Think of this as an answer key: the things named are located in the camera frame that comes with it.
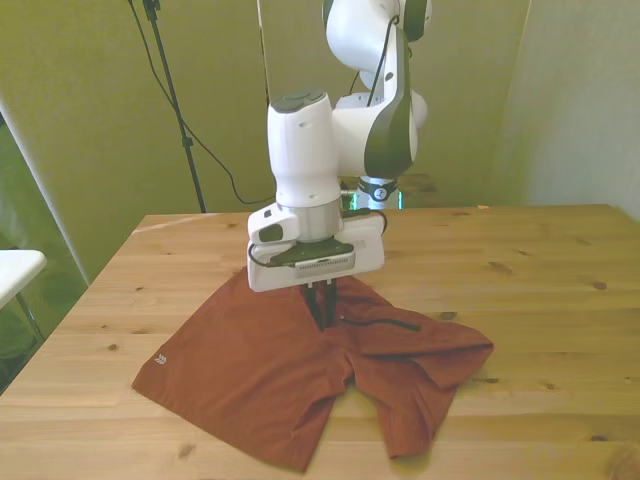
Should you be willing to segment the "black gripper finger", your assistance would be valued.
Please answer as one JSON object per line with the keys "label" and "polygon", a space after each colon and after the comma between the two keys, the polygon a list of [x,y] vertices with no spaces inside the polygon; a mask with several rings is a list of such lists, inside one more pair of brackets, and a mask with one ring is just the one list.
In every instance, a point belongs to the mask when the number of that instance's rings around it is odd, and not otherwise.
{"label": "black gripper finger", "polygon": [[317,287],[314,284],[307,284],[302,287],[302,292],[306,306],[313,317],[319,331],[324,330],[324,318],[321,306],[318,303]]}
{"label": "black gripper finger", "polygon": [[338,284],[336,281],[328,281],[325,287],[325,327],[330,328],[333,325],[338,300]]}

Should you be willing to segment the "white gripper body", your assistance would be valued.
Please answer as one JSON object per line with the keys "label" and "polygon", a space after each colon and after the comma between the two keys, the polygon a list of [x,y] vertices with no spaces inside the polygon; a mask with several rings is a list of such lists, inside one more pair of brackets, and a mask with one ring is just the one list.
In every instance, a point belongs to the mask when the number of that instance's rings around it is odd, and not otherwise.
{"label": "white gripper body", "polygon": [[247,279],[255,292],[266,292],[376,271],[384,265],[384,218],[348,218],[323,242],[289,241],[247,248]]}

